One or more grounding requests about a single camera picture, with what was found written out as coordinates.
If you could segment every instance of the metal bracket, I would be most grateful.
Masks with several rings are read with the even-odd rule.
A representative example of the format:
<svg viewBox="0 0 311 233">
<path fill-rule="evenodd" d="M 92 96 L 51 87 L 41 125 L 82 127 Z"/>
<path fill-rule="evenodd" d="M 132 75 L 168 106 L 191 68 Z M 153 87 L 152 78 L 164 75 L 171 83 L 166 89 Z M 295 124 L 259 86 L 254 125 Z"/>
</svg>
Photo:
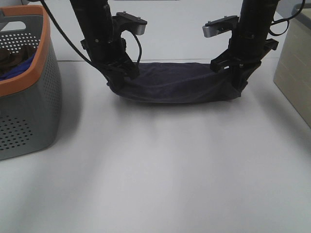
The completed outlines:
<svg viewBox="0 0 311 233">
<path fill-rule="evenodd" d="M 143 20 L 140 17 L 136 17 L 124 12 L 118 12 L 116 16 L 113 16 L 114 21 L 116 22 L 116 27 L 118 28 L 118 34 L 121 34 L 124 31 L 129 31 L 135 35 L 143 35 L 145 33 L 145 28 L 147 21 Z"/>
<path fill-rule="evenodd" d="M 206 38 L 210 38 L 228 31 L 232 31 L 237 27 L 239 17 L 225 16 L 219 20 L 208 22 L 203 26 L 203 33 Z"/>
</svg>

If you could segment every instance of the brown cloth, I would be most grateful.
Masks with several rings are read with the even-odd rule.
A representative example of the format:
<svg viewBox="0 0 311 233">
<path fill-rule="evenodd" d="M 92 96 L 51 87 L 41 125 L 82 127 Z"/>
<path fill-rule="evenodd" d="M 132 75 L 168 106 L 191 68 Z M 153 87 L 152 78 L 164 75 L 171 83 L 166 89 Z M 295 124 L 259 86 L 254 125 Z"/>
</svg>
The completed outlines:
<svg viewBox="0 0 311 233">
<path fill-rule="evenodd" d="M 0 76 L 17 67 L 30 58 L 36 49 L 30 45 L 23 45 L 16 53 L 10 50 L 0 49 Z"/>
</svg>

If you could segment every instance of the white table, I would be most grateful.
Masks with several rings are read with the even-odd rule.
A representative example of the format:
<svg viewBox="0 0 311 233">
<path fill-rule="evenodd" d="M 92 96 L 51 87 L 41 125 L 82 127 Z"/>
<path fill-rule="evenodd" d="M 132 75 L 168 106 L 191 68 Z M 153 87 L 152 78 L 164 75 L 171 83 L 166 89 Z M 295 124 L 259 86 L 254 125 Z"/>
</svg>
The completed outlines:
<svg viewBox="0 0 311 233">
<path fill-rule="evenodd" d="M 310 233 L 311 130 L 273 84 L 277 62 L 239 99 L 177 106 L 59 62 L 57 140 L 0 162 L 0 233 Z"/>
</svg>

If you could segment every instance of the basket handle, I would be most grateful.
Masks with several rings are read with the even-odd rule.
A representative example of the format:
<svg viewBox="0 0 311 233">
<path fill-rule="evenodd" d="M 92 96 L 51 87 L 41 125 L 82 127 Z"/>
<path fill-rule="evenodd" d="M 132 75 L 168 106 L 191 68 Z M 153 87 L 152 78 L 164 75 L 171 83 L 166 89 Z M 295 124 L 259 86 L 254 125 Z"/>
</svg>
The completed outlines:
<svg viewBox="0 0 311 233">
<path fill-rule="evenodd" d="M 9 30 L 2 32 L 1 30 L 9 22 L 23 22 L 26 25 L 22 30 Z M 43 27 L 43 16 L 41 15 L 24 15 L 24 16 L 5 16 L 3 10 L 0 9 L 0 34 L 7 32 L 32 32 L 37 38 L 41 37 Z"/>
</svg>

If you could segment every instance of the navy blue cloth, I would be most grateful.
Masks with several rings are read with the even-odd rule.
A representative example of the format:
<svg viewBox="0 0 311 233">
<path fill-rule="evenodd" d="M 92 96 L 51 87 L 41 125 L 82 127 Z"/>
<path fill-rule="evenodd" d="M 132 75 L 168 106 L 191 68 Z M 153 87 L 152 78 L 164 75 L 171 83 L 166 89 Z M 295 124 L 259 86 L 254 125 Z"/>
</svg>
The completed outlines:
<svg viewBox="0 0 311 233">
<path fill-rule="evenodd" d="M 125 78 L 112 91 L 129 100 L 150 103 L 201 103 L 232 100 L 241 96 L 231 84 L 230 69 L 214 73 L 209 64 L 142 63 L 140 76 Z"/>
<path fill-rule="evenodd" d="M 20 65 L 13 68 L 9 72 L 1 75 L 0 80 L 11 79 L 11 78 L 16 77 L 17 75 L 24 73 L 31 66 L 31 63 L 33 62 L 34 57 L 35 57 L 35 53 L 31 57 L 29 57 L 25 62 L 21 63 Z"/>
</svg>

